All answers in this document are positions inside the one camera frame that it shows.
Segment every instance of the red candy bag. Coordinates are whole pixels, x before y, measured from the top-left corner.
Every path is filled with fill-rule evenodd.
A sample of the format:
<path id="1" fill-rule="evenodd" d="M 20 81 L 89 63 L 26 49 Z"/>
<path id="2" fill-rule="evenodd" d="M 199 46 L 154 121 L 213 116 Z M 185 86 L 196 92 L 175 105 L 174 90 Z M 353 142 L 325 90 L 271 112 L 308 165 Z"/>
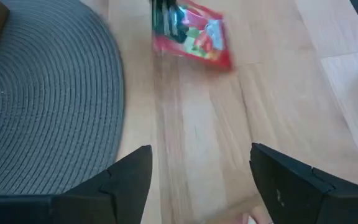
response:
<path id="1" fill-rule="evenodd" d="M 152 0 L 153 45 L 231 69 L 223 16 L 190 0 Z"/>

